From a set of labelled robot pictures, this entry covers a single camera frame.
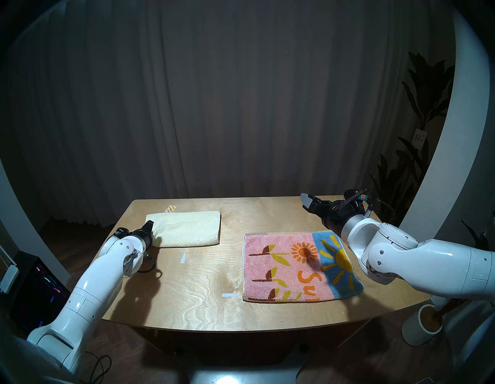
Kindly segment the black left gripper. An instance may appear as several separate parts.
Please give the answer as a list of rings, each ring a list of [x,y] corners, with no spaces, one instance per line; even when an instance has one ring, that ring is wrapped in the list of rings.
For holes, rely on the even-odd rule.
[[[127,236],[135,236],[141,239],[144,243],[144,250],[149,250],[152,245],[152,227],[142,227],[135,231],[129,231],[126,228],[119,227],[114,232],[114,236],[118,239],[122,239]]]

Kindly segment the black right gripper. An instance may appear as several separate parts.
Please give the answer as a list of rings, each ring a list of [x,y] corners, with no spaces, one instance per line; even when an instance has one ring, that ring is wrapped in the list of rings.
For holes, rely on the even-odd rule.
[[[341,200],[321,200],[308,193],[301,193],[300,201],[308,212],[314,210],[314,214],[322,220],[323,225],[332,230],[339,237],[342,236],[347,223],[354,217],[362,220],[365,209],[359,196],[363,193],[344,193]]]

